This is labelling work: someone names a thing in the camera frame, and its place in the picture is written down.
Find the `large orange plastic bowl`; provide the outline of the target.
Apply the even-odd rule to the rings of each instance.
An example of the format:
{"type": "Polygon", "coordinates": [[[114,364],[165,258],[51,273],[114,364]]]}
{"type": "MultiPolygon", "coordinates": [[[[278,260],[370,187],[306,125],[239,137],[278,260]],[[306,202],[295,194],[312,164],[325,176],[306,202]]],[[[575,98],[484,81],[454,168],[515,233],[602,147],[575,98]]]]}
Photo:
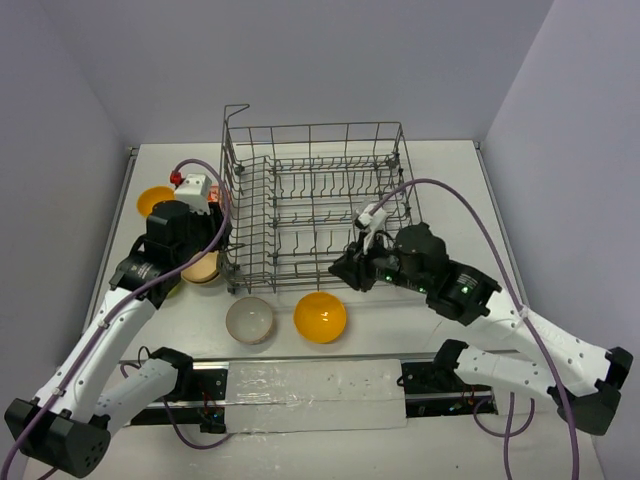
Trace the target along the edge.
{"type": "Polygon", "coordinates": [[[296,304],[293,322],[306,340],[327,344],[337,340],[347,324],[347,310],[336,296],[322,291],[302,297],[296,304]]]}

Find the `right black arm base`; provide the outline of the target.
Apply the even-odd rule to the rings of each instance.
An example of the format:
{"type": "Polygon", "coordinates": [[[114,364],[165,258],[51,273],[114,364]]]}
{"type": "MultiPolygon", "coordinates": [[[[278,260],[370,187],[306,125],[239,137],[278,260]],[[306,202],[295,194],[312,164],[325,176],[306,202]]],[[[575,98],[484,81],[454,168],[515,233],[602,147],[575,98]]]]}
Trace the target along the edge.
{"type": "Polygon", "coordinates": [[[410,419],[498,413],[490,387],[464,384],[437,369],[431,358],[401,358],[400,365],[396,384],[404,391],[410,419]]]}

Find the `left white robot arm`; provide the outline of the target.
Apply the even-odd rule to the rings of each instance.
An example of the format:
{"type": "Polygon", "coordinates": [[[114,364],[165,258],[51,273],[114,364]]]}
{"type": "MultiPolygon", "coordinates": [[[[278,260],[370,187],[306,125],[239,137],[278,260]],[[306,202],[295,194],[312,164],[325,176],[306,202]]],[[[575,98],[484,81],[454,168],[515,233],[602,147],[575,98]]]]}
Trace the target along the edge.
{"type": "Polygon", "coordinates": [[[159,397],[180,399],[195,386],[190,356],[162,347],[140,373],[107,390],[111,372],[150,320],[180,273],[226,247],[228,203],[171,200],[157,204],[146,231],[119,262],[96,316],[70,355],[30,400],[14,399],[4,414],[14,438],[1,467],[8,478],[18,453],[76,478],[92,473],[112,437],[159,397]]]}

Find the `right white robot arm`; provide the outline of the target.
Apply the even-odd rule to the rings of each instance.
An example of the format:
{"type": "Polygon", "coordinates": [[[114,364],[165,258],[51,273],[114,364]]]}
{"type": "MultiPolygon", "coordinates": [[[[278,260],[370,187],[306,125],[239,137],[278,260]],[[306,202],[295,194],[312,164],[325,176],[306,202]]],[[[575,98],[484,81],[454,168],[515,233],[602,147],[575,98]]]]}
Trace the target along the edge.
{"type": "Polygon", "coordinates": [[[519,308],[499,283],[480,270],[452,260],[445,242],[425,223],[401,229],[392,247],[387,233],[361,233],[329,267],[356,291],[376,282],[421,293],[439,316],[506,342],[523,354],[517,360],[490,354],[462,340],[445,341],[433,360],[439,387],[462,384],[510,390],[553,403],[558,415],[585,433],[604,435],[617,412],[633,356],[581,340],[539,314],[519,308]]]}

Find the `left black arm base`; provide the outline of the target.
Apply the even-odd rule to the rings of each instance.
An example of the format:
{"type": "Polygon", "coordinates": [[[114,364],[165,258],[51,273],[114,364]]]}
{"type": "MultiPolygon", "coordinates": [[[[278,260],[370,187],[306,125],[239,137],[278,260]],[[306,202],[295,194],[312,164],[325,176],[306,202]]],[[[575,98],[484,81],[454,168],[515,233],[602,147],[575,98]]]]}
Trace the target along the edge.
{"type": "MultiPolygon", "coordinates": [[[[124,378],[133,376],[134,366],[132,362],[120,367],[120,373],[124,378]]],[[[227,380],[226,369],[196,369],[180,399],[168,400],[169,410],[175,423],[182,425],[197,425],[200,433],[226,434],[225,425],[225,389],[227,380]]],[[[135,426],[159,426],[169,425],[169,414],[161,400],[152,402],[143,411],[137,414],[130,422],[135,426]]]]}

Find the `white striped ceramic bowl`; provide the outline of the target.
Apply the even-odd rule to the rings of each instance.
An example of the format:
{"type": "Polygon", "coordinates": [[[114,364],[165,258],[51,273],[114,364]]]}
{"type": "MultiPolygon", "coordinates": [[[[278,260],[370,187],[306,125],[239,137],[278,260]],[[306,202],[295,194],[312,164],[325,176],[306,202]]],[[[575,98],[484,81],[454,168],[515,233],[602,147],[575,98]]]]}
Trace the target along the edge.
{"type": "Polygon", "coordinates": [[[245,297],[231,305],[226,314],[226,330],[243,344],[259,344],[266,340],[275,327],[270,305],[257,297],[245,297]]]}

